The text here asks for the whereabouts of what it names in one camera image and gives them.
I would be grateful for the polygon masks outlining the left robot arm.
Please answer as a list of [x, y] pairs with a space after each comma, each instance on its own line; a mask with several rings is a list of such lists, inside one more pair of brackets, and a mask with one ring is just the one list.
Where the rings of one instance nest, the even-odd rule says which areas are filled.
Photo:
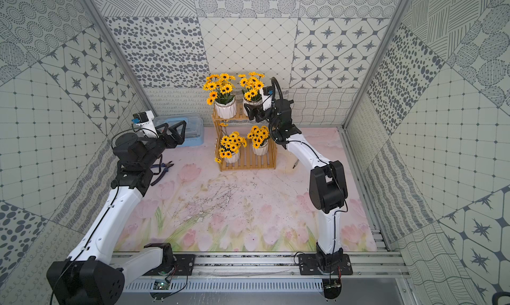
[[162, 173], [163, 152], [185, 141], [187, 123], [153, 126], [149, 119], [134, 119], [139, 131], [122, 131], [112, 139], [118, 157], [116, 177], [109, 196], [82, 241], [64, 261], [55, 261], [46, 272], [59, 304], [115, 304], [124, 287], [157, 269], [174, 273], [177, 260], [168, 243], [150, 243], [124, 263], [113, 266], [116, 242], [131, 213], [142, 202], [155, 176]]

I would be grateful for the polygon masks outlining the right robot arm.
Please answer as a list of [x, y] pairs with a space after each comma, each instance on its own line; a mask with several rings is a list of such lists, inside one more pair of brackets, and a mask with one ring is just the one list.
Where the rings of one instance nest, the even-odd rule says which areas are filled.
[[343, 248], [339, 230], [342, 213], [348, 198], [347, 182], [342, 163], [321, 155], [292, 123], [293, 101], [272, 100], [262, 105], [245, 105], [250, 120], [267, 122], [270, 139], [291, 152], [310, 172], [309, 197], [321, 215], [317, 218], [317, 262], [325, 267], [342, 261]]

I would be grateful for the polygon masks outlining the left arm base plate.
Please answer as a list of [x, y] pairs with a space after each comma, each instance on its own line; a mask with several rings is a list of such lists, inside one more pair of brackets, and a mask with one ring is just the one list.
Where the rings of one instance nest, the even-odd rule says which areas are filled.
[[164, 261], [155, 269], [151, 269], [144, 276], [191, 276], [196, 255], [194, 254], [177, 254], [173, 256], [173, 260]]

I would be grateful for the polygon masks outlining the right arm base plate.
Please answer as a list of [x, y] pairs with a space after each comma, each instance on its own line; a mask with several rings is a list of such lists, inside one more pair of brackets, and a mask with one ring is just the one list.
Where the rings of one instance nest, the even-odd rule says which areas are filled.
[[325, 260], [315, 253], [298, 253], [295, 257], [300, 274], [303, 276], [340, 274], [352, 275], [353, 267], [349, 255], [342, 254], [341, 257], [334, 258], [333, 261]]

